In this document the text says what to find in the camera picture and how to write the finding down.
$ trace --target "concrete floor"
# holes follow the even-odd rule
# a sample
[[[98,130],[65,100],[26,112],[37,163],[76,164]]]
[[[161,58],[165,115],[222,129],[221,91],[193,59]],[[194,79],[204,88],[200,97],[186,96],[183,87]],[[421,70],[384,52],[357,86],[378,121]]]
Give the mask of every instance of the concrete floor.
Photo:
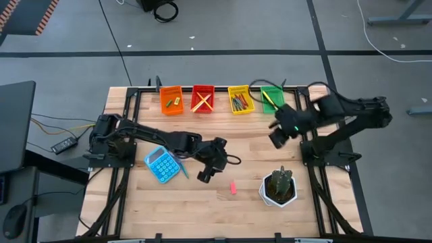
[[[109,23],[122,51],[189,51],[292,49],[318,50],[306,1],[176,0],[180,14],[175,22],[160,24],[152,15],[115,0],[102,0]],[[406,1],[360,0],[366,17],[396,15]],[[371,50],[362,33],[355,0],[313,1],[327,50]],[[432,14],[432,2],[419,13]],[[374,26],[371,40],[386,50],[432,49],[432,24],[426,26]],[[61,0],[41,36],[7,36],[4,52],[116,51],[97,0]],[[399,59],[432,59],[432,56],[397,56]],[[331,56],[337,89],[347,97],[388,97],[393,122],[381,130],[367,130],[352,138],[354,151],[362,153],[358,169],[367,209],[377,236],[432,239],[429,202],[432,179],[428,171],[430,117],[409,117],[405,110],[432,101],[432,69],[428,63],[394,63],[382,56]],[[203,55],[125,57],[133,85],[146,85],[159,75],[164,85],[209,83],[248,84],[266,78],[287,84],[326,81],[318,55]],[[0,84],[35,80],[35,113],[59,117],[96,119],[103,110],[110,86],[127,86],[119,57],[0,58]],[[40,119],[53,126],[78,123]],[[45,148],[64,136],[45,136],[33,125],[28,140]],[[28,149],[57,161],[79,157],[88,143],[55,156]],[[86,167],[86,161],[66,161]],[[43,176],[40,192],[76,191],[80,187]],[[47,195],[61,201],[64,213],[43,217],[39,240],[72,238],[78,224],[82,194]]]

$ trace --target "plastic basket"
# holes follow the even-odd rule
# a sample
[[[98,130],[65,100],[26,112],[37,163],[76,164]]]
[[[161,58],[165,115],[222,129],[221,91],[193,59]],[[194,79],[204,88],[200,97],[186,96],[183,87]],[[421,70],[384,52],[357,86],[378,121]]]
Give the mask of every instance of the plastic basket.
[[[178,115],[183,113],[183,94],[181,86],[161,88],[159,96],[161,99],[162,113],[166,115]],[[174,105],[177,97],[180,98],[180,103],[178,105]]]
[[[284,92],[282,91],[282,87],[280,89],[274,86],[262,86],[261,87],[261,100],[263,103],[263,112],[266,114],[272,114],[276,112],[276,109],[268,102],[268,100],[264,97],[263,91],[265,91],[270,99],[277,105],[282,106],[285,103]]]
[[[192,100],[190,103],[190,109],[194,108],[202,99],[197,95],[197,93],[205,98],[207,95],[210,95],[210,98],[207,99],[207,103],[214,108],[215,102],[215,87],[213,85],[194,85],[192,88]],[[211,113],[210,108],[206,104],[202,104],[196,111],[196,113]]]
[[[249,95],[248,85],[228,87],[228,95],[229,95],[229,103],[231,104],[231,111],[234,115],[247,114],[255,110],[254,102]],[[244,99],[246,100],[246,103],[248,105],[244,110],[238,111],[234,108],[234,104],[232,103],[232,98],[236,98],[236,95],[238,96],[243,95]]]

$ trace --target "white cable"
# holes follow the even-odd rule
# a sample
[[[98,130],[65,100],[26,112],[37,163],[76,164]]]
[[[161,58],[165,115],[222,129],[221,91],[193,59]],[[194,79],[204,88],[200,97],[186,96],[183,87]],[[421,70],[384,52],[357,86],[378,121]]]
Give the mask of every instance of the white cable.
[[[358,8],[359,8],[359,10],[360,10],[360,14],[362,15],[362,19],[363,19],[363,31],[364,31],[364,36],[365,36],[366,39],[367,39],[367,42],[369,42],[369,44],[370,44],[370,45],[371,45],[371,46],[372,46],[376,51],[378,51],[380,54],[382,54],[384,57],[386,57],[386,58],[388,58],[388,59],[390,59],[390,60],[392,60],[392,61],[398,62],[398,63],[416,63],[416,62],[430,62],[430,61],[432,61],[432,60],[412,60],[412,61],[402,61],[402,60],[397,60],[397,59],[391,58],[391,57],[389,57],[388,55],[386,55],[385,53],[383,53],[382,51],[380,51],[377,47],[375,47],[375,45],[372,44],[371,40],[369,40],[369,37],[367,36],[367,33],[366,33],[366,22],[365,22],[365,17],[363,16],[363,10],[362,10],[362,7],[360,6],[360,0],[357,0],[357,6],[358,6]]]

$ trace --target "green bin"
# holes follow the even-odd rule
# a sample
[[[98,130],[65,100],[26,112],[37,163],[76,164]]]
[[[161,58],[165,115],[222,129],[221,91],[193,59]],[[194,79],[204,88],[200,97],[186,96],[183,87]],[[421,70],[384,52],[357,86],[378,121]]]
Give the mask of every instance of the green bin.
[[[265,91],[270,99],[277,105],[282,106],[285,103],[284,92],[282,90],[282,86],[274,87],[274,86],[262,86],[261,87],[261,100],[263,103],[263,111],[265,114],[273,114],[276,112],[276,109],[267,101],[267,99],[263,95],[263,91]]]

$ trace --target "pencil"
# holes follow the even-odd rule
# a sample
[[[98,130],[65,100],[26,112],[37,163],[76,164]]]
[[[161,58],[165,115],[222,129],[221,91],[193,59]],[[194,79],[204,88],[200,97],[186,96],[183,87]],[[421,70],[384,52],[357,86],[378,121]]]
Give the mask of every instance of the pencil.
[[[275,105],[275,103],[270,99],[270,97],[269,97],[269,95],[265,92],[265,91],[263,91],[263,95],[264,95],[264,97],[267,99],[267,101],[275,108],[275,109],[278,109],[277,108],[277,105]]]
[[[211,95],[208,94],[202,101],[200,101],[198,104],[195,105],[194,108],[191,109],[192,112],[195,112],[204,102],[210,97]]]
[[[212,106],[207,103],[207,99],[204,99],[199,92],[197,92],[196,94],[201,98],[202,101],[204,101],[204,103],[210,108],[210,110],[213,111]]]

